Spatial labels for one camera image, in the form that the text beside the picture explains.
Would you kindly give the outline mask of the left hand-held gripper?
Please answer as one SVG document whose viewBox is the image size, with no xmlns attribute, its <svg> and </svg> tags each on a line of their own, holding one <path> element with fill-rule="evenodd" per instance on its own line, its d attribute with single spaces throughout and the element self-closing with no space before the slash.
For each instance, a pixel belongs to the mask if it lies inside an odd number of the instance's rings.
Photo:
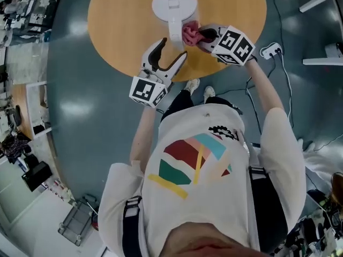
<svg viewBox="0 0 343 257">
<path fill-rule="evenodd" d="M 178 74 L 185 63 L 188 52 L 185 51 L 166 68 L 159 67 L 162 50 L 167 38 L 164 37 L 153 43 L 143 54 L 138 76 L 134 76 L 130 88 L 129 98 L 142 105 L 156 108 L 167 95 L 172 86 L 172 79 Z"/>
</svg>

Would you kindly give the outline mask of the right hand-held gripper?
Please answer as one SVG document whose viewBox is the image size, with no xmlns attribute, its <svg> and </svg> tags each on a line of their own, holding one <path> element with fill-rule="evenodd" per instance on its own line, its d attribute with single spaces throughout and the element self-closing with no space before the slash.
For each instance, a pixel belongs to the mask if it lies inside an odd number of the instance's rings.
<svg viewBox="0 0 343 257">
<path fill-rule="evenodd" d="M 197 47 L 224 64 L 243 66 L 255 50 L 250 39 L 233 26 L 208 24 L 200 27 L 199 32 L 203 36 L 222 36 L 220 39 L 202 39 Z"/>
</svg>

